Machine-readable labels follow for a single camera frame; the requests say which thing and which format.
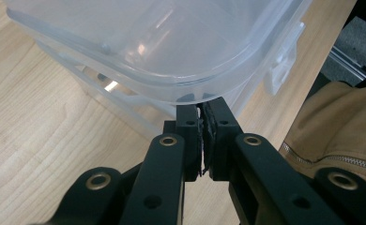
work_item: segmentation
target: screw hole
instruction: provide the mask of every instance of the screw hole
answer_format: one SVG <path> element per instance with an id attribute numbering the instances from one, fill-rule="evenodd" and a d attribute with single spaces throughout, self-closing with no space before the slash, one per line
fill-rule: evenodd
<path id="1" fill-rule="evenodd" d="M 328 180 L 339 188 L 347 190 L 355 190 L 358 188 L 358 183 L 355 180 L 340 172 L 331 172 L 328 175 Z"/>
<path id="2" fill-rule="evenodd" d="M 145 197 L 144 204 L 148 209 L 156 209 L 162 205 L 162 199 L 157 195 L 149 195 Z"/>
<path id="3" fill-rule="evenodd" d="M 255 138 L 255 137 L 245 137 L 244 138 L 244 143 L 247 143 L 249 145 L 253 145 L 253 146 L 256 146 L 256 145 L 259 145 L 262 143 L 262 141 L 258 138 Z"/>
<path id="4" fill-rule="evenodd" d="M 291 198 L 291 203 L 293 203 L 296 207 L 302 208 L 302 209 L 309 209 L 312 207 L 307 199 L 305 199 L 299 195 L 294 195 Z"/>
<path id="5" fill-rule="evenodd" d="M 174 137 L 163 137 L 160 139 L 160 144 L 164 146 L 172 146 L 177 143 L 177 139 Z"/>
<path id="6" fill-rule="evenodd" d="M 86 187 L 91 190 L 106 188 L 111 182 L 111 176 L 105 172 L 93 174 L 86 180 Z"/>

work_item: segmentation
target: black bracket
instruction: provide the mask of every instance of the black bracket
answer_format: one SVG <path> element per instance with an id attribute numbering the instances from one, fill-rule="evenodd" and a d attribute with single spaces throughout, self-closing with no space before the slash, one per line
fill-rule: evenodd
<path id="1" fill-rule="evenodd" d="M 326 168 L 305 179 L 265 138 L 243 133 L 222 98 L 176 110 L 143 164 L 85 172 L 45 224 L 181 224 L 184 184 L 206 171 L 230 183 L 241 224 L 366 224 L 360 177 Z"/>

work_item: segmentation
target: transparent plastic container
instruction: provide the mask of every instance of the transparent plastic container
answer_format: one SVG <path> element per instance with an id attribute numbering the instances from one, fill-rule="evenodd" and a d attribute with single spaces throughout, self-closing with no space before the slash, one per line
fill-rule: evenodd
<path id="1" fill-rule="evenodd" d="M 172 118 L 174 105 L 220 96 L 238 114 L 265 77 L 276 93 L 311 1 L 5 0 L 8 16 L 81 82 Z M 104 80 L 129 91 L 108 95 Z"/>

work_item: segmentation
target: metal zipper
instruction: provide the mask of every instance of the metal zipper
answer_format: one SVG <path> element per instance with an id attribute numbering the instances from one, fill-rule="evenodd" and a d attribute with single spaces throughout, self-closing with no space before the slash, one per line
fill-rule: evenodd
<path id="1" fill-rule="evenodd" d="M 308 159 L 305 159 L 301 156 L 299 156 L 287 143 L 283 143 L 282 144 L 283 149 L 285 149 L 285 151 L 290 154 L 291 156 L 293 156 L 297 161 L 301 162 L 301 163 L 305 163 L 308 165 L 313 165 L 316 164 L 322 160 L 337 160 L 337 161 L 342 161 L 348 164 L 352 164 L 352 165 L 356 165 L 359 167 L 362 167 L 364 169 L 366 169 L 366 160 L 362 160 L 356 157 L 346 157 L 346 156 L 338 156 L 338 155 L 333 155 L 333 156 L 326 156 L 326 157 L 322 157 L 316 161 L 310 161 Z"/>

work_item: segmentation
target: wooden surface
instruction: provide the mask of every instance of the wooden surface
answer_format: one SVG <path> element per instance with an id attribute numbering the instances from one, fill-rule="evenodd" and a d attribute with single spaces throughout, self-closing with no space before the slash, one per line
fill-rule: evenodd
<path id="1" fill-rule="evenodd" d="M 279 147 L 355 0 L 313 0 L 297 62 L 275 97 L 261 84 L 239 117 Z M 98 166 L 121 172 L 148 141 L 88 96 L 6 16 L 0 1 L 0 224 L 44 222 L 66 190 Z M 186 185 L 185 224 L 238 224 L 226 183 Z"/>

